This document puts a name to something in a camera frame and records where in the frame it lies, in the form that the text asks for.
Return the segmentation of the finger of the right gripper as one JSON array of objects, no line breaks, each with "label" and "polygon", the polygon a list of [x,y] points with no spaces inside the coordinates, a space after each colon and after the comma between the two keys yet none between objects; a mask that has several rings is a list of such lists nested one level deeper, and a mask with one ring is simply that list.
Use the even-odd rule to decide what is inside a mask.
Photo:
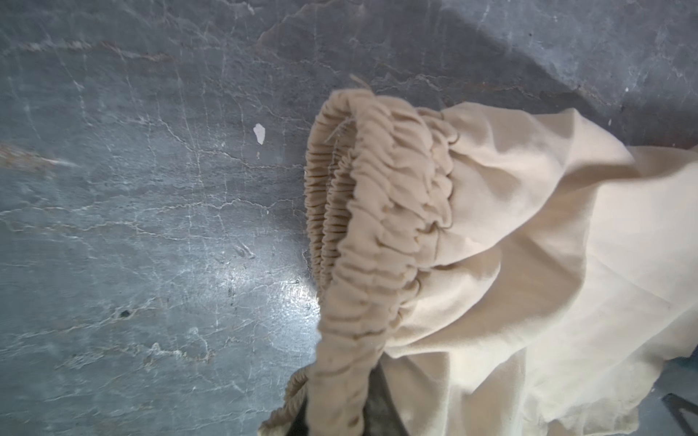
[{"label": "finger of the right gripper", "polygon": [[697,416],[697,405],[695,403],[673,393],[663,396],[662,403],[684,436],[697,436],[697,429],[688,420],[689,415]]}]

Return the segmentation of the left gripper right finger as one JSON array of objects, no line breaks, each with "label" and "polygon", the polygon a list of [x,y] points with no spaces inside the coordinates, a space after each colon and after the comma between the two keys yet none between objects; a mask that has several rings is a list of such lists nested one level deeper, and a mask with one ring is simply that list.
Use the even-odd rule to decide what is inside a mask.
[{"label": "left gripper right finger", "polygon": [[365,428],[363,436],[408,436],[394,406],[381,364],[369,376],[369,389],[363,409]]}]

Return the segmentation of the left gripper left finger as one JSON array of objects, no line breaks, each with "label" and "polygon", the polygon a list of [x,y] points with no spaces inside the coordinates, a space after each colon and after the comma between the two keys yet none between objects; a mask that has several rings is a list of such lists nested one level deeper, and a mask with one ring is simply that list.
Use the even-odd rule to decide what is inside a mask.
[{"label": "left gripper left finger", "polygon": [[290,425],[286,436],[308,436],[308,426],[305,420],[307,400],[304,400],[298,414]]}]

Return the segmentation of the beige shorts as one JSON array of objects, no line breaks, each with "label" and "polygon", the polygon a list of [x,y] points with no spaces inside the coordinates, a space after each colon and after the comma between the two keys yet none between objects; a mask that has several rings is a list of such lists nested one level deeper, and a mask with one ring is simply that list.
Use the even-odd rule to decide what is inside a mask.
[{"label": "beige shorts", "polygon": [[408,435],[616,435],[697,345],[697,152],[574,109],[331,94],[305,165],[316,357],[262,435],[363,435],[381,364]]}]

